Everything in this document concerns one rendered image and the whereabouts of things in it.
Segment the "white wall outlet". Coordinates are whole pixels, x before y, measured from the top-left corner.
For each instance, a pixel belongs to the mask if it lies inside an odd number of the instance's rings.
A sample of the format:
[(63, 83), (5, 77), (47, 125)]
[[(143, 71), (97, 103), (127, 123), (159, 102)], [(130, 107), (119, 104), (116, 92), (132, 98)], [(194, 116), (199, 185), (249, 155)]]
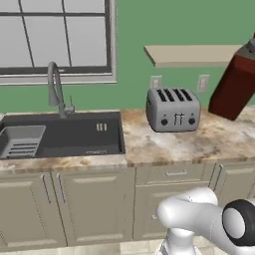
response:
[(209, 84), (209, 75), (200, 75), (197, 82), (197, 90), (200, 93), (205, 93)]
[(150, 87), (152, 89), (160, 89), (162, 85), (162, 76), (151, 76)]

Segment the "beige wall shelf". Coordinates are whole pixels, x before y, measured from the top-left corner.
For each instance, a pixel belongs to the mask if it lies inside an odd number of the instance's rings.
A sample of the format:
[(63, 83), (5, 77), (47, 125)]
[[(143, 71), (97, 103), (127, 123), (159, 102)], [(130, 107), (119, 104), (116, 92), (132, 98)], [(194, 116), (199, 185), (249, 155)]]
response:
[(226, 67), (241, 45), (144, 46), (156, 68)]

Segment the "dark red knife block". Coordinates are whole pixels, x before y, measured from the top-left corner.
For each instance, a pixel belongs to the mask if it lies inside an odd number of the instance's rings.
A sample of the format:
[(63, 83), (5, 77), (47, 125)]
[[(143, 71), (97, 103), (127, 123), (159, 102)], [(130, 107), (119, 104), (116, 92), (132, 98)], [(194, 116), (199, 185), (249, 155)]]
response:
[(255, 94), (255, 34), (232, 57), (213, 92), (208, 111), (235, 121)]

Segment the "beige drawer front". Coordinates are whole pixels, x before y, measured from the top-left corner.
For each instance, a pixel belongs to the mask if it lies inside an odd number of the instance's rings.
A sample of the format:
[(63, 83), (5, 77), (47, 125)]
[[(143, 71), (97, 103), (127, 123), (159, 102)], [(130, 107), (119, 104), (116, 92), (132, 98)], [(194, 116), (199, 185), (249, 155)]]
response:
[(213, 163), (138, 167), (136, 169), (136, 183), (209, 181), (213, 168)]

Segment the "beige cabinet door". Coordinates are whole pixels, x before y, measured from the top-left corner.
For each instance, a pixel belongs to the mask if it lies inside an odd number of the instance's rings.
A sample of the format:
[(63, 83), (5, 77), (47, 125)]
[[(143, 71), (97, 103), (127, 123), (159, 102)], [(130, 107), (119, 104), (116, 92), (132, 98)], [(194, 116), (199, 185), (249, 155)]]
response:
[(208, 186), (208, 181), (138, 185), (135, 189), (133, 239), (164, 238), (166, 229), (155, 215), (157, 205), (168, 196), (200, 186)]
[[(51, 204), (46, 197), (42, 174), (46, 175)], [(51, 174), (0, 176), (0, 252), (66, 245)]]
[[(214, 176), (211, 187), (214, 191), (219, 163), (215, 164)], [(236, 199), (255, 198), (255, 161), (222, 163), (224, 169), (221, 171), (216, 190), (214, 191), (220, 206)]]
[(132, 240), (134, 174), (133, 168), (52, 173), (69, 246)]

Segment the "grey dish rack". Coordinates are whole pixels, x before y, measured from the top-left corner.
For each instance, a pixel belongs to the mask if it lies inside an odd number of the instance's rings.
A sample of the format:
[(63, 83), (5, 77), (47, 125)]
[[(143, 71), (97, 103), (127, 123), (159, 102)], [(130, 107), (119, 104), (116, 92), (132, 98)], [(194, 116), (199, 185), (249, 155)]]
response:
[(4, 127), (0, 131), (0, 158), (34, 157), (45, 126)]

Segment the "grey framed window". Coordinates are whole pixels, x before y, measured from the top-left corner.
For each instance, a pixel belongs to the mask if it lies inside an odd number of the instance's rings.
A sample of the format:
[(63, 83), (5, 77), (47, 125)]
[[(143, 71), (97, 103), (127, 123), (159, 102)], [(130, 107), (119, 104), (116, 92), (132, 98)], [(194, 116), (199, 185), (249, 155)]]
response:
[(0, 86), (117, 80), (117, 0), (0, 0)]

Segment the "dark grey sink basin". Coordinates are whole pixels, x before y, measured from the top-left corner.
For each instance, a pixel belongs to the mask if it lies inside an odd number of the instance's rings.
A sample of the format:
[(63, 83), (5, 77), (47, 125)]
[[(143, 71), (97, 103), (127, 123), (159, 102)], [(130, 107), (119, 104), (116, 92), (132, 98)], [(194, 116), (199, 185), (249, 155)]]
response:
[(46, 130), (34, 157), (65, 157), (124, 153), (121, 114), (75, 113), (66, 119), (59, 114), (5, 116), (5, 127), (45, 126)]

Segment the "silver four-slot toaster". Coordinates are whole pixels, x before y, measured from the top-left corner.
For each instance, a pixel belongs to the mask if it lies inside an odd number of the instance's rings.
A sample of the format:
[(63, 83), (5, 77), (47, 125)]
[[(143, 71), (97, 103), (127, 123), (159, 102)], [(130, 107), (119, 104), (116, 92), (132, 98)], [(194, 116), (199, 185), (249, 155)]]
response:
[(149, 89), (145, 112), (154, 131), (194, 131), (199, 125), (201, 104), (197, 96), (187, 89)]

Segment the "grey sink faucet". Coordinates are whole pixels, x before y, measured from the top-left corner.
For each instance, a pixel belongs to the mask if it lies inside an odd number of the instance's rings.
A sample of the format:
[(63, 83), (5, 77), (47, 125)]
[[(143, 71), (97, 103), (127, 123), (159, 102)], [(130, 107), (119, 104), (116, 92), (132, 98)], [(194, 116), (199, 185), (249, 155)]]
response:
[(68, 114), (75, 112), (75, 106), (70, 104), (67, 106), (64, 101), (64, 95), (61, 84), (61, 77), (58, 66), (55, 62), (48, 65), (48, 86), (49, 86), (49, 105), (57, 106), (61, 119), (66, 119)]

